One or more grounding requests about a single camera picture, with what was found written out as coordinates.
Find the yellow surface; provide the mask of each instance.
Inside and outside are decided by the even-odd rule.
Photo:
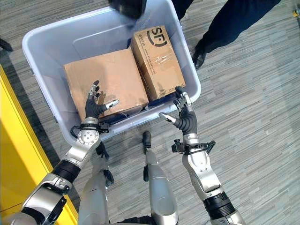
[[[35,186],[52,171],[0,65],[0,197],[1,218],[17,212]],[[69,199],[57,224],[75,225],[78,214]]]

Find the leg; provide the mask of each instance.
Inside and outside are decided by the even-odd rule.
[[[193,1],[194,0],[172,0],[179,20],[181,20],[184,17],[186,10],[192,4]]]
[[[228,0],[195,48],[193,61],[196,67],[203,64],[203,53],[210,53],[233,42],[242,31],[260,20],[279,2],[280,0]]]
[[[79,206],[78,225],[108,224],[106,186],[113,183],[104,158],[97,159],[93,175],[86,183]]]
[[[169,180],[158,165],[155,154],[148,150],[151,147],[151,134],[143,134],[146,151],[144,180],[149,181],[151,215],[157,225],[176,225],[178,222],[177,204]]]

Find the cable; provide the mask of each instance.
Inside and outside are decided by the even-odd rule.
[[[71,133],[71,135],[74,137],[74,138],[78,138],[78,136],[74,133],[74,129],[80,129],[80,127],[79,126],[73,126],[72,128],[71,128],[71,130],[70,130],[70,133]]]

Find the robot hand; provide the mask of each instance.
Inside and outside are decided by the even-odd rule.
[[[191,99],[182,87],[178,86],[175,89],[177,100],[174,100],[174,104],[179,110],[180,118],[174,118],[164,112],[161,112],[159,116],[181,130],[183,135],[197,134],[197,118]]]
[[[98,100],[100,93],[99,91],[99,81],[95,81],[88,93],[88,99],[85,104],[85,114],[86,118],[96,118],[98,119],[99,115],[104,113],[107,109],[117,105],[119,103],[119,100],[113,100],[109,103],[106,103],[104,105],[98,105],[96,101]]]

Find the cardboard box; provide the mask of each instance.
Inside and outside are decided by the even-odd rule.
[[[139,111],[148,104],[147,95],[131,49],[111,52],[64,65],[70,92],[81,121],[90,86],[99,80],[98,104],[118,99],[104,115]]]
[[[136,32],[131,49],[150,100],[185,86],[184,78],[164,26]]]

